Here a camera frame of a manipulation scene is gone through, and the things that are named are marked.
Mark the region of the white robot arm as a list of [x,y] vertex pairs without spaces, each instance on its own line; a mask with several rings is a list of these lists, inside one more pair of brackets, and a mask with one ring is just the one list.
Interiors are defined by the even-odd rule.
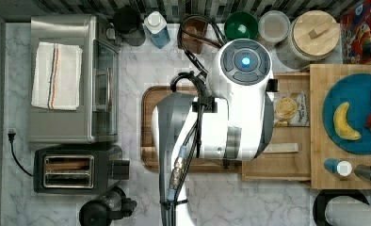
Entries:
[[207,72],[178,73],[171,94],[153,110],[164,226],[194,226],[185,180],[194,158],[249,161],[268,145],[278,82],[267,49],[255,40],[231,40]]

